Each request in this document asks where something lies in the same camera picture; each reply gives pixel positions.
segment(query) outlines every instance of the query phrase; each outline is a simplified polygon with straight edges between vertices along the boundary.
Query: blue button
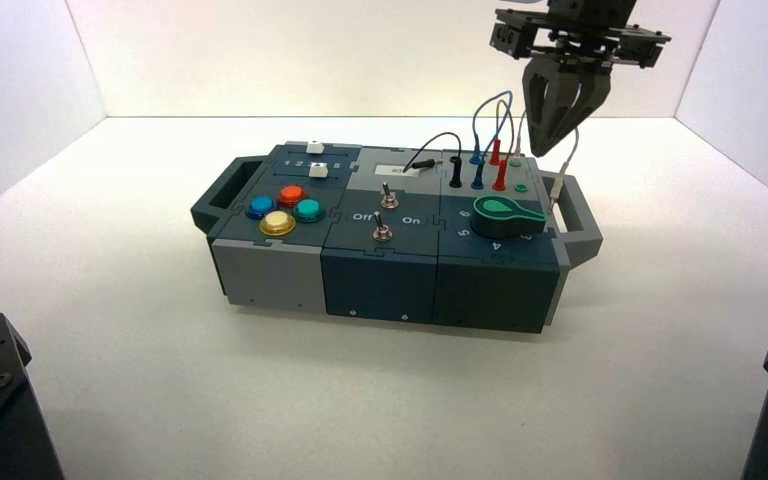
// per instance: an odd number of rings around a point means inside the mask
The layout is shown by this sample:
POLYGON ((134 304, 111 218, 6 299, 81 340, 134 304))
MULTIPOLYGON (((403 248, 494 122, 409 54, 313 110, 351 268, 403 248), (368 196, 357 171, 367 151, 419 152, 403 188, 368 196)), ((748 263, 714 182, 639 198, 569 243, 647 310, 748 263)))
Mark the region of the blue button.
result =
POLYGON ((266 195, 252 198, 249 208, 246 209, 246 216, 255 220, 260 220, 267 213, 275 210, 275 201, 266 195))

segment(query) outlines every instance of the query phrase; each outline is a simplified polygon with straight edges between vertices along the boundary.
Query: orange button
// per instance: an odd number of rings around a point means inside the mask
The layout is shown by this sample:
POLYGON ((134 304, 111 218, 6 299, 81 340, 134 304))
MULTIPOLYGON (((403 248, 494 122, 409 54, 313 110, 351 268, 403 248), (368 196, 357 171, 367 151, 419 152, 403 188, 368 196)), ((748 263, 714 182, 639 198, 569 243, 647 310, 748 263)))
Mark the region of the orange button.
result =
POLYGON ((287 185, 281 189, 278 194, 278 204, 285 208, 295 207, 301 202, 307 195, 305 195, 302 187, 298 185, 287 185))

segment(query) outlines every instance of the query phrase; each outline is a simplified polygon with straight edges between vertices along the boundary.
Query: white cable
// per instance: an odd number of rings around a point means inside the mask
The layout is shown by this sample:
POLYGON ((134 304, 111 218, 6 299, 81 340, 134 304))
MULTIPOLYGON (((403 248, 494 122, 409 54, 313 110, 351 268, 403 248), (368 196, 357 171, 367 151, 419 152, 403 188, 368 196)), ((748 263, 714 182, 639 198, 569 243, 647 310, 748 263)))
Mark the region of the white cable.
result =
POLYGON ((578 127, 575 127, 575 143, 572 146, 572 151, 570 152, 569 157, 567 157, 567 161, 564 162, 561 169, 555 174, 555 181, 552 183, 552 191, 549 193, 550 212, 554 210, 555 204, 558 203, 558 199, 561 198, 561 189, 564 188, 564 175, 567 173, 567 168, 572 161, 572 157, 575 156, 576 150, 578 150, 578 127))
POLYGON ((522 116, 519 117, 519 127, 517 128, 517 144, 516 144, 516 148, 514 148, 514 153, 516 153, 517 155, 522 153, 522 149, 520 149, 520 141, 522 140, 522 124, 525 121, 525 112, 526 110, 523 108, 522 116))

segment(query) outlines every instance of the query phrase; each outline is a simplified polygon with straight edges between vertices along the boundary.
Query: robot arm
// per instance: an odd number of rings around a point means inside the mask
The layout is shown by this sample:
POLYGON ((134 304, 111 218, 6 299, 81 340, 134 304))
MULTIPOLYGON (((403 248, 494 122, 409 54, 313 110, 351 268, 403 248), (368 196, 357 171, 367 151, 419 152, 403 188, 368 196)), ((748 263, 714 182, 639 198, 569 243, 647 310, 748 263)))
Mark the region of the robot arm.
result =
POLYGON ((490 45, 531 58, 522 83, 534 155, 545 155, 604 103, 614 64, 655 66, 671 38, 626 25, 635 2, 549 0, 548 13, 496 10, 490 45), (535 44, 540 30, 553 45, 535 44))

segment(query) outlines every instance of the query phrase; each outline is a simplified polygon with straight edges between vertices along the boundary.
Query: white wall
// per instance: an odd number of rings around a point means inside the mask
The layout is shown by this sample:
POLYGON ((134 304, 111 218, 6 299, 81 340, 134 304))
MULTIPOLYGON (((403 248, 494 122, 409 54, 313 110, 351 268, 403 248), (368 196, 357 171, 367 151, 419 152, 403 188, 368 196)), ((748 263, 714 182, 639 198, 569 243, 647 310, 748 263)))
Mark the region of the white wall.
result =
POLYGON ((0 193, 103 117, 63 0, 0 0, 0 193))
POLYGON ((678 118, 768 185, 768 2, 722 0, 678 118))
MULTIPOLYGON (((488 46, 493 0, 68 0, 114 116, 470 115, 525 62, 488 46)), ((673 35, 618 67, 599 114, 672 116, 716 0, 639 0, 673 35)))

